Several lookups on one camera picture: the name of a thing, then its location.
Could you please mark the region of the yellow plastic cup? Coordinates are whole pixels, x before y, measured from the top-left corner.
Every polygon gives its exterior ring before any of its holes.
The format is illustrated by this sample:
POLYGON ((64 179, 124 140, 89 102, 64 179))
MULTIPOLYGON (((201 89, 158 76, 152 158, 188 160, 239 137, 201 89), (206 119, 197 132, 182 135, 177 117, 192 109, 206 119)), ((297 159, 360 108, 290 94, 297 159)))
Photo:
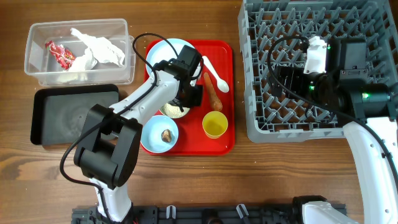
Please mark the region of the yellow plastic cup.
POLYGON ((228 119, 222 112, 211 111, 203 117, 202 127, 210 139, 218 139, 228 129, 228 119))

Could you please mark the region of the brown food scrap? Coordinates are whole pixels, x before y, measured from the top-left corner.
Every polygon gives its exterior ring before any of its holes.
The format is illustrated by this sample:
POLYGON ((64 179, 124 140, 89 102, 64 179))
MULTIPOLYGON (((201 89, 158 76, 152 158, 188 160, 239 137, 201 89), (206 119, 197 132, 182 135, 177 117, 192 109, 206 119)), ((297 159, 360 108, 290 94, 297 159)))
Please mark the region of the brown food scrap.
POLYGON ((171 130, 165 129, 165 130, 161 133, 161 140, 162 140, 163 142, 166 142, 166 143, 172 142, 172 133, 171 133, 171 130))

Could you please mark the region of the small light blue bowl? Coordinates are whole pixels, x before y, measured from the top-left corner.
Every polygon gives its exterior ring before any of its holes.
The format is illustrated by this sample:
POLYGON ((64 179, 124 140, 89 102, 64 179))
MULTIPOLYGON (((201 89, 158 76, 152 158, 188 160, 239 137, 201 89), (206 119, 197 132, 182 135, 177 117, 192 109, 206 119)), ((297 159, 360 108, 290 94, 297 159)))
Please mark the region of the small light blue bowl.
POLYGON ((141 144, 144 149, 151 153, 161 154, 170 151, 176 145, 179 130, 174 120, 164 115, 153 116, 142 130, 141 144), (172 133, 172 142, 166 143, 161 140, 161 133, 169 129, 172 133))

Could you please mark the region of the white paper napkin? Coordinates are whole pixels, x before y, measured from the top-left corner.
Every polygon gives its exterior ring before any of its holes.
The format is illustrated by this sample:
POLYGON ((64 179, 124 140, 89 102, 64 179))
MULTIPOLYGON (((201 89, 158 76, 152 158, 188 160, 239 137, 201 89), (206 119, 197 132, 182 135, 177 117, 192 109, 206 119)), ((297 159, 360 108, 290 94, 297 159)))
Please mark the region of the white paper napkin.
POLYGON ((77 57, 69 72, 84 72, 93 69, 97 63, 113 63, 123 67, 125 53, 112 44, 105 37, 94 37, 82 34, 79 30, 71 28, 71 35, 82 41, 87 48, 82 56, 77 57))

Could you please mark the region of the red snack wrapper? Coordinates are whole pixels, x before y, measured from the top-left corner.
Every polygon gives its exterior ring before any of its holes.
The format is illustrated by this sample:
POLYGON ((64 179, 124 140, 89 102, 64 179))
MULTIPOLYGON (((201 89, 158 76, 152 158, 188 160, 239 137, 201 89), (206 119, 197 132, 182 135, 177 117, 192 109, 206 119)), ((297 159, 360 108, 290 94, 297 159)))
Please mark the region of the red snack wrapper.
POLYGON ((52 40, 45 43, 45 47, 64 70, 68 70, 76 59, 63 45, 56 45, 52 40))

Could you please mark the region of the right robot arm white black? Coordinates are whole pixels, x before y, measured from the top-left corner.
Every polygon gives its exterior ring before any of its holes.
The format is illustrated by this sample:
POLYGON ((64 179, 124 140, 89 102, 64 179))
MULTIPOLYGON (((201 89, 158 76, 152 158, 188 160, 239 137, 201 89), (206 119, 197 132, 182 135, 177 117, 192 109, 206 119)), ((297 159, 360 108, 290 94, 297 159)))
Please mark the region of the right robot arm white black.
POLYGON ((366 223, 397 222, 397 111, 389 87, 371 83, 366 41, 301 37, 303 68, 269 66, 272 93, 337 117, 351 149, 366 223))

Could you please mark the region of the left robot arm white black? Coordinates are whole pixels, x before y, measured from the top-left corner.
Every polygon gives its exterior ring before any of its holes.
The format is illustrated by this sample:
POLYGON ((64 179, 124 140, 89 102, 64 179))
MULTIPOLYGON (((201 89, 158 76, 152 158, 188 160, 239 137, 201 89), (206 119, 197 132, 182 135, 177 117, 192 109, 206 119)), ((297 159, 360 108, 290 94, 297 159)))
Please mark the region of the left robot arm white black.
POLYGON ((133 221, 126 182, 137 163, 143 127, 166 103, 200 106, 203 88, 191 82, 201 58, 198 50, 185 45, 176 58, 156 63, 152 76, 130 96, 89 110, 73 161, 96 189, 98 221, 133 221))

